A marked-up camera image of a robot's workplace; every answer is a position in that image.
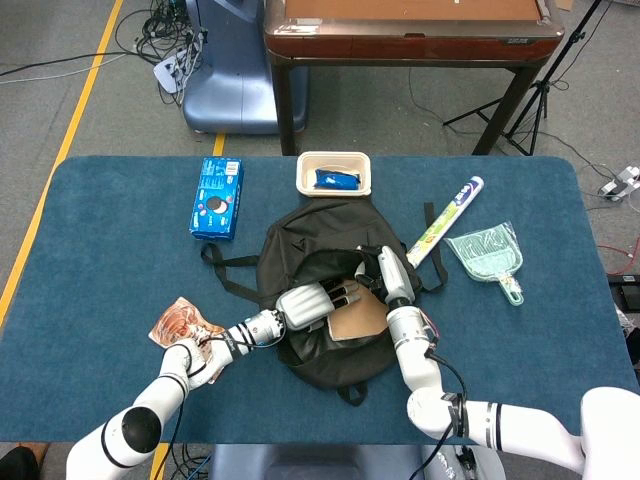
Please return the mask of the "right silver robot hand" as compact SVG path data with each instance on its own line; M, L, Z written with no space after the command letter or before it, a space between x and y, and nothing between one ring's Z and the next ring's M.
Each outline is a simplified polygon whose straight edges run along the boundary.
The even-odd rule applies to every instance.
M389 246L358 246L361 263L354 273L355 280L366 287L390 309L412 305L414 288L405 266Z

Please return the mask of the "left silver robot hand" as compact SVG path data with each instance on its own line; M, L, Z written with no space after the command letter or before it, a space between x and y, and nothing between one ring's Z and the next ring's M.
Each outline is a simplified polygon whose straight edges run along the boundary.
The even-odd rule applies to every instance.
M283 314L289 330L302 331L359 300L355 281L325 280L288 290L276 301L276 309Z

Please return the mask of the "brown notebook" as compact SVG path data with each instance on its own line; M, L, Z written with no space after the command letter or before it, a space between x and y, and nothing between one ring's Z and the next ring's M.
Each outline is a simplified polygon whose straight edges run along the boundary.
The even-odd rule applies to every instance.
M328 316L329 335L334 341L375 336L387 328L388 307L384 303L362 286L352 296L358 296L358 299Z

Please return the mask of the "black fabric backpack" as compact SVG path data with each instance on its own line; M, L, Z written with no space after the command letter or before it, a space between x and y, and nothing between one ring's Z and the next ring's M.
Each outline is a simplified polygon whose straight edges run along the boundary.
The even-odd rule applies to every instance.
M316 198L274 223L258 256L225 258L206 244L203 261L225 290L277 310L276 301L295 287L325 280L355 281L362 259L358 246L389 246L409 275L415 297L424 286L407 259L405 245L367 199ZM310 329L292 331L276 342L278 357L295 375L321 389L334 389L358 407L368 395L367 382L388 368L395 355L389 330L379 335L334 341L328 318Z

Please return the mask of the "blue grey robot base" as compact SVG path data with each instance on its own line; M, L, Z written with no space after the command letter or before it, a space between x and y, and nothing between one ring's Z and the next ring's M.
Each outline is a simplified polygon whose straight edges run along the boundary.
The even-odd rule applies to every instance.
M206 133L277 134L265 0L185 2L191 26L204 37L182 104L187 125Z

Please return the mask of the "white green wrap roll box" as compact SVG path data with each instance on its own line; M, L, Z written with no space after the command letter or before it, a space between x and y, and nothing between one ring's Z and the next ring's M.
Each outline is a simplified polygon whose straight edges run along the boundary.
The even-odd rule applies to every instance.
M407 252L407 259L414 268L417 268L435 249L439 241L483 188L484 180L479 176L472 176L440 215L428 225L426 231Z

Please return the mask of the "green mini dustpan set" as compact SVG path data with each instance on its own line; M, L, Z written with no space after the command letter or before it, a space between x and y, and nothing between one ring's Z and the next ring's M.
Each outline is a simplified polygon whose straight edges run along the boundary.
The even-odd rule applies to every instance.
M445 238L445 242L471 279L496 282L511 305L520 306L524 303L522 288L515 278L524 259L509 221L458 237Z

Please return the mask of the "blue snack packet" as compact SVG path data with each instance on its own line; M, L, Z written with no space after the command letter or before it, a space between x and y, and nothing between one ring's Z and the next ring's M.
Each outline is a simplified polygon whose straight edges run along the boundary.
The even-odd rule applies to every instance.
M358 174L345 173L334 170L316 169L317 189L355 191L360 188L360 176Z

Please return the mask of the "cream plastic tray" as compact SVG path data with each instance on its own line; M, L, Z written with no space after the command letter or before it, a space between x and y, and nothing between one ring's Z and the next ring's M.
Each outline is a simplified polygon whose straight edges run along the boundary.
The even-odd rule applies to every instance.
M341 174L357 175L360 182L355 190L340 190L335 187L316 187L316 171L326 170ZM362 152L307 151L297 159L296 188L307 197L366 197L371 194L371 161Z

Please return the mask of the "orange spouted drink pouch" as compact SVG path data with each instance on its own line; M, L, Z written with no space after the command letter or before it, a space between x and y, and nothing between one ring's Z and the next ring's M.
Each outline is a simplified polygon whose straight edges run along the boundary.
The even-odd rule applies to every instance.
M172 377L189 391L213 384L231 354L224 327L209 323L198 308L179 297L159 317L148 334L164 349L159 377Z

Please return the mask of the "grey robot torso base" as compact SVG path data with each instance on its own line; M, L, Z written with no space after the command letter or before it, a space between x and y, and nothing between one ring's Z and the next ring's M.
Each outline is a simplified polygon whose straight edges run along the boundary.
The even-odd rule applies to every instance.
M208 480L506 480L497 453L478 446L216 445Z

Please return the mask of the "blue felt table cover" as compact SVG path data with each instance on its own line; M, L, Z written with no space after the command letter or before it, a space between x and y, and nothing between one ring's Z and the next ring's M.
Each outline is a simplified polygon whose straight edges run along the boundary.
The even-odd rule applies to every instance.
M257 306L229 294L188 230L198 157L74 157L56 171L0 336L0 441L74 442L130 406L153 381L162 349L148 336L177 298L212 323ZM555 157L376 157L372 199L412 244L423 206L442 208L472 176L484 188L453 226L460 235L504 221L516 232L524 291L512 306L471 280L449 249L447 285L423 295L447 390L540 408L571 432L589 389L638 390L573 167ZM193 443L419 444L400 371L371 380L353 407L259 350L191 392L168 436Z

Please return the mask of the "black floor device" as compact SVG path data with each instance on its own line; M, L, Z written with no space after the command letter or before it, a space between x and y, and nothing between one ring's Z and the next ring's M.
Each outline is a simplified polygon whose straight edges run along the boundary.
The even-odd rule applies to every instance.
M624 313L640 313L640 275L608 275L607 279L616 306Z

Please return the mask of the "brown mahjong table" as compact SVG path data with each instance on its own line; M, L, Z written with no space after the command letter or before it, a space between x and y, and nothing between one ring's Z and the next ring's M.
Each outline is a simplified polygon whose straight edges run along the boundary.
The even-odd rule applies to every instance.
M301 66L509 70L473 150L486 155L565 34L555 0L264 0L263 27L283 155L297 152L289 73Z

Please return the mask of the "white power strip with plugs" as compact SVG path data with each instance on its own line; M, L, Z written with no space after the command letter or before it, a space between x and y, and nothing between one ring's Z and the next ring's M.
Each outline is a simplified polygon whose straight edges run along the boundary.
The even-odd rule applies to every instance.
M181 92L191 74L200 64L200 51L181 50L162 60L153 68L161 88L169 94Z

